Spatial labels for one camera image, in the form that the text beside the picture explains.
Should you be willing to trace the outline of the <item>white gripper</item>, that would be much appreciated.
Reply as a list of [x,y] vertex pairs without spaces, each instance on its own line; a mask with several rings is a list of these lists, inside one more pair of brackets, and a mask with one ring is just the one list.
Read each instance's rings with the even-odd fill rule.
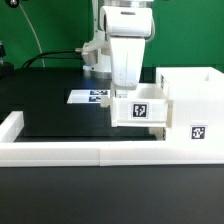
[[146,37],[152,34],[150,8],[102,6],[100,26],[105,31],[111,56],[112,83],[116,98],[138,86]]

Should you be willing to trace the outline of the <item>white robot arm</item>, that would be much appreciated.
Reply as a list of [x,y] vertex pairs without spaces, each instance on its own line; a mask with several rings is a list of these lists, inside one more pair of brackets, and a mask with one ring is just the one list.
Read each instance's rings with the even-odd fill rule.
[[127,98],[140,80],[145,45],[155,37],[154,0],[92,0],[93,38],[81,48],[84,70],[110,77],[116,98]]

